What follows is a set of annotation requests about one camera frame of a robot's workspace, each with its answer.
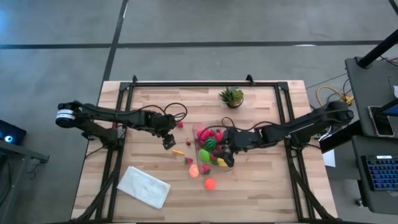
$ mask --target blue keyboard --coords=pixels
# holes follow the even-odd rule
[[[372,190],[398,190],[398,156],[362,156]]]

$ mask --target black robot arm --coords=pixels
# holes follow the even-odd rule
[[[112,147],[118,141],[116,128],[104,128],[92,120],[120,123],[138,131],[146,131],[153,136],[163,138],[163,146],[170,149],[175,145],[174,137],[169,132],[176,127],[175,116],[149,110],[132,110],[123,112],[109,108],[83,104],[79,101],[58,104],[58,113],[55,123],[62,128],[78,128],[82,135],[98,137],[106,147]]]
[[[314,134],[330,126],[347,125],[353,118],[353,112],[347,108],[345,103],[335,101],[283,125],[265,121],[264,123],[270,125],[253,127],[248,130],[225,126],[223,140],[220,142],[221,145],[225,146],[224,150],[213,154],[224,159],[225,163],[232,167],[234,165],[234,153],[247,152],[255,148],[272,147],[287,136],[290,136],[293,147],[303,147]]]

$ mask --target butcher block tabletop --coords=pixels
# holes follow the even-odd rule
[[[311,112],[304,82],[286,81],[295,117]],[[98,106],[115,109],[120,82],[104,82]],[[237,109],[229,109],[218,93],[224,87],[134,87],[131,109],[146,105],[164,108],[169,103],[179,102],[188,108],[183,128],[175,128],[172,134],[176,145],[172,148],[185,153],[196,163],[192,126],[205,121],[219,121],[225,116],[233,119],[239,128],[250,128],[260,121],[280,123],[275,90],[267,86],[240,87],[244,102]],[[283,91],[282,102],[286,120],[289,120]],[[122,110],[126,105],[123,98]],[[159,111],[157,108],[146,110]],[[184,112],[179,105],[167,109],[167,113]],[[110,128],[111,123],[96,121]],[[101,147],[97,140],[88,145],[87,154]],[[216,180],[216,190],[206,190],[205,177],[193,179],[184,156],[166,151],[162,139],[151,134],[128,129],[124,145],[120,178],[128,166],[171,185],[163,208],[153,208],[132,196],[118,190],[114,209],[114,222],[296,222],[294,198],[290,184],[286,153],[283,142],[267,149],[253,149],[235,155],[235,166],[229,172],[210,173]],[[326,210],[337,216],[331,194],[325,165],[319,149],[307,147],[303,157],[311,191]],[[98,193],[103,175],[106,149],[90,155],[83,165],[81,179],[76,193],[72,218],[81,215]],[[304,217],[308,217],[303,193],[300,198]],[[109,197],[105,198],[104,212],[108,211]]]

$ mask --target white paper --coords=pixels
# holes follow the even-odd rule
[[[169,193],[170,184],[129,166],[119,182],[118,189],[141,202],[161,209]]]
[[[394,86],[394,96],[398,98],[398,86]]]
[[[323,162],[326,166],[336,167],[335,150],[332,149],[322,154]]]

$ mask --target concrete floor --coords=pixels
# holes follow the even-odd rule
[[[1,44],[112,42],[122,0],[3,0]],[[382,40],[398,16],[387,0],[130,0],[120,36],[129,42]],[[312,86],[345,73],[344,59],[373,45],[118,49],[110,80],[304,80]],[[109,49],[0,50],[0,119],[27,130],[25,145],[51,155],[25,177],[15,223],[68,220],[87,142],[55,125],[60,102],[96,103]],[[398,55],[394,47],[385,56]],[[346,76],[322,85],[336,89]],[[315,92],[307,90],[318,107]],[[330,93],[325,90],[322,100]],[[330,179],[339,217],[396,223],[358,208],[352,180]]]

